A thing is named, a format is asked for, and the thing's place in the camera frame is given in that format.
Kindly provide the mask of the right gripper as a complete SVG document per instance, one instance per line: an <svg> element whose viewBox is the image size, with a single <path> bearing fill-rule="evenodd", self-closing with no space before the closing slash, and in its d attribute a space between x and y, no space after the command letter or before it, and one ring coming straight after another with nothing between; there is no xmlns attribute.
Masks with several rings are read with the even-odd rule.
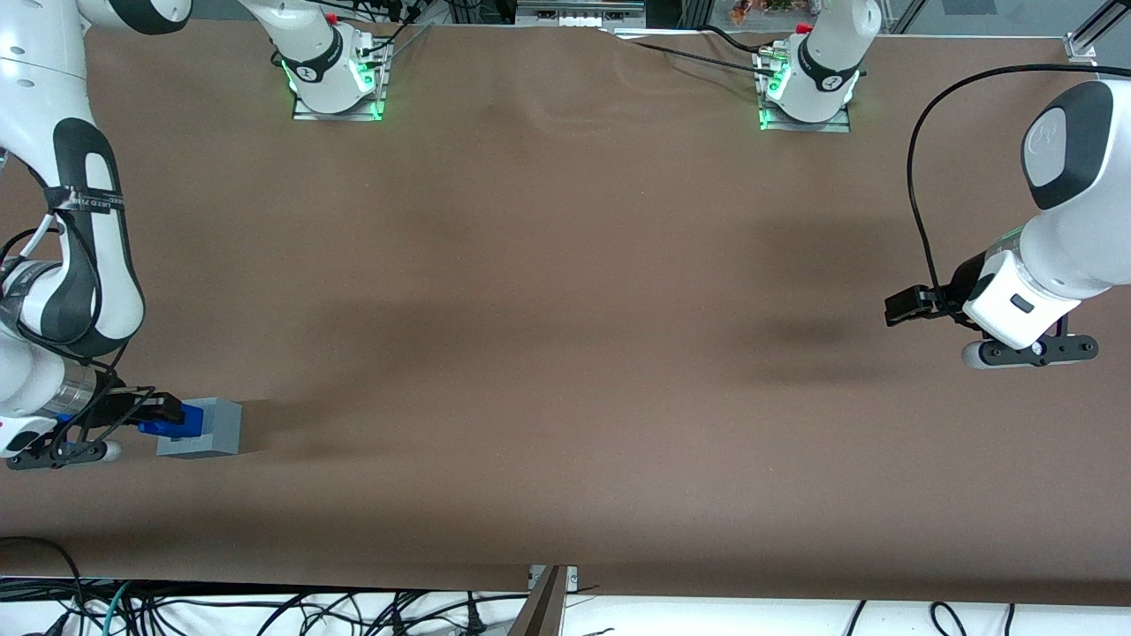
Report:
<svg viewBox="0 0 1131 636"><path fill-rule="evenodd" d="M93 403L94 395L88 387L63 387L57 392L3 387L3 458L17 458L21 452L31 452L33 442L46 442L48 458L116 458L120 452L116 442L64 442L62 438L60 418L80 414L83 407ZM143 398L141 387L122 387L109 390L93 403L93 424L114 424L128 418L126 412L130 409L138 424L182 426L185 422L182 402L176 397Z"/></svg>

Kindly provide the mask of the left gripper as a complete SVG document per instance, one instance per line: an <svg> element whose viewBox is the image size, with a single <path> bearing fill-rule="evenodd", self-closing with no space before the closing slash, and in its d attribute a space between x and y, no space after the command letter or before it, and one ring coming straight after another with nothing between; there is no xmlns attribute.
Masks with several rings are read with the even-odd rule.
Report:
<svg viewBox="0 0 1131 636"><path fill-rule="evenodd" d="M884 299L884 326L932 321L938 310L953 321L964 315L1007 349L1030 347L1059 318L1079 306L1080 270L1074 263L1019 250L983 251L962 263L949 284L907 287Z"/></svg>

